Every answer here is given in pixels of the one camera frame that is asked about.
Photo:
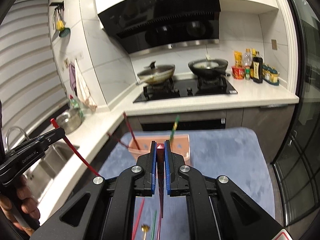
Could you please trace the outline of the left hand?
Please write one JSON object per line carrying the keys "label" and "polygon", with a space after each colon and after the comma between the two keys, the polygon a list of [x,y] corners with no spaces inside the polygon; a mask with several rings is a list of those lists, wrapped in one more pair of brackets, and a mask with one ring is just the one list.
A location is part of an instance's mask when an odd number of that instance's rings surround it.
{"label": "left hand", "polygon": [[[37,208],[36,200],[32,196],[31,189],[27,185],[27,179],[24,175],[21,175],[15,180],[16,195],[22,201],[21,210],[28,214],[29,217],[35,220],[39,220],[40,211]],[[3,211],[7,220],[9,220],[16,228],[24,231],[29,236],[33,234],[34,229],[21,225],[12,214],[12,202],[11,200],[1,194],[1,210]]]}

